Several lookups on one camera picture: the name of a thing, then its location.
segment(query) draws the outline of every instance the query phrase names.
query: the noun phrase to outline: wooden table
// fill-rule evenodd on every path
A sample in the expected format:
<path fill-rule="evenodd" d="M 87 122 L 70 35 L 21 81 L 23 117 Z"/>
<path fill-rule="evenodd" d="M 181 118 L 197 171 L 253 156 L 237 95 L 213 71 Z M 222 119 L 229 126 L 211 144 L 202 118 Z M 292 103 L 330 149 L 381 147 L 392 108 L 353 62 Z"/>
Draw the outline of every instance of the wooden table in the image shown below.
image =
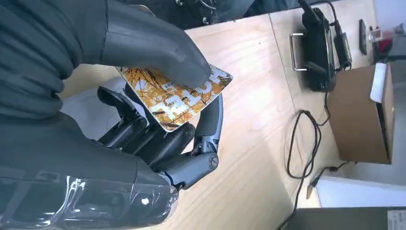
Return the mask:
<path fill-rule="evenodd" d="M 349 38 L 353 67 L 368 65 L 370 55 L 363 57 L 358 50 L 358 19 L 363 18 L 367 27 L 376 25 L 373 0 L 333 4 Z M 327 5 L 321 9 L 332 19 Z M 302 76 L 292 71 L 289 34 L 303 28 L 302 13 L 301 9 L 283 11 L 187 31 L 207 60 L 235 79 L 223 94 L 219 167 L 181 191 L 174 215 L 153 229 L 274 229 L 290 214 L 299 181 L 287 176 L 285 159 L 295 113 L 303 108 L 318 120 L 326 116 L 323 94 L 304 88 Z M 86 75 L 86 83 L 80 75 Z M 67 80 L 67 88 L 72 90 L 63 96 L 92 85 L 88 82 L 100 84 L 100 75 L 104 81 L 116 76 L 110 67 L 80 67 Z M 292 171 L 297 175 L 314 142 L 311 129 L 306 119 L 300 122 L 292 159 Z M 322 133 L 314 173 L 339 162 L 330 125 Z M 319 207 L 315 192 L 311 199 L 304 198 L 307 183 L 299 207 Z"/>

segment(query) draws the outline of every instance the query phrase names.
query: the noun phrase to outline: cardboard box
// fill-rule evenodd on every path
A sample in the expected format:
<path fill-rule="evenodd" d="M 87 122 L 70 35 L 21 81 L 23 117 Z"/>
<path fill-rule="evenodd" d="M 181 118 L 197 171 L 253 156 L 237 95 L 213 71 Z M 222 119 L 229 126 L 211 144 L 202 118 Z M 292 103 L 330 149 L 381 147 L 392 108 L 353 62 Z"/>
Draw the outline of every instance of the cardboard box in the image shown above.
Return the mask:
<path fill-rule="evenodd" d="M 370 98 L 375 65 L 352 69 L 337 76 L 328 97 L 330 125 L 342 160 L 392 163 L 394 96 L 387 65 L 382 103 Z"/>

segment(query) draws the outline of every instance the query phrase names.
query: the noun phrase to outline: plastic wrap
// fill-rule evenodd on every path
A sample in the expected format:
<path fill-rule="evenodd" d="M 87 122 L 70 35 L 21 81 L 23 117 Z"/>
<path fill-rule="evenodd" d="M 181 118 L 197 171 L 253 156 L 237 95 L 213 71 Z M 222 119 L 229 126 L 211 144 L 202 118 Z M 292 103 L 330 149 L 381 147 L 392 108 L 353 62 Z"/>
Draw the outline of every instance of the plastic wrap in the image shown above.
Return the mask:
<path fill-rule="evenodd" d="M 80 179 L 0 166 L 0 229 L 145 227 L 169 218 L 177 201 L 178 191 L 170 185 Z"/>

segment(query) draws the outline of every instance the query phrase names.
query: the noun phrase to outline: card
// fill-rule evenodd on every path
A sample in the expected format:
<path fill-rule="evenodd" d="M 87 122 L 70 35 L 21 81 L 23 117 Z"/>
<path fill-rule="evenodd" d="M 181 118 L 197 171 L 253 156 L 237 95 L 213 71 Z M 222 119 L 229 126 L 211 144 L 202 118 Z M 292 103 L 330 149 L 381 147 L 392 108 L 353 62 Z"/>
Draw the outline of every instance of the card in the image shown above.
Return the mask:
<path fill-rule="evenodd" d="M 202 111 L 233 77 L 210 65 L 212 73 L 201 87 L 180 86 L 155 69 L 117 67 L 136 95 L 164 130 L 172 132 Z"/>

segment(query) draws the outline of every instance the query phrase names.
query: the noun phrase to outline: black device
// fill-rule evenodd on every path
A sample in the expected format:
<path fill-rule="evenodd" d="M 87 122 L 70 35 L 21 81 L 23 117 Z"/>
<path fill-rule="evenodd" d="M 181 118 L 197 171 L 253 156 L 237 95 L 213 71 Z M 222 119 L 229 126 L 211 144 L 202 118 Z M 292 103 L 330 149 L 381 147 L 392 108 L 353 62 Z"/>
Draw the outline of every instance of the black device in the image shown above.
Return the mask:
<path fill-rule="evenodd" d="M 364 20 L 360 19 L 360 51 L 367 55 L 367 32 Z"/>
<path fill-rule="evenodd" d="M 308 81 L 308 86 L 313 91 L 330 92 L 335 87 L 335 75 L 337 71 L 351 67 L 351 54 L 347 41 L 347 35 L 342 32 L 336 17 L 334 7 L 334 19 L 330 23 L 319 8 L 311 8 L 305 0 L 299 0 L 299 4 L 305 11 L 302 15 L 302 23 L 306 28 L 304 34 L 291 34 L 291 55 L 293 68 L 296 71 L 305 71 L 305 77 Z M 339 60 L 339 68 L 335 68 L 333 39 L 331 26 L 335 29 L 334 44 Z M 303 52 L 305 68 L 297 68 L 294 60 L 293 37 L 303 37 Z"/>

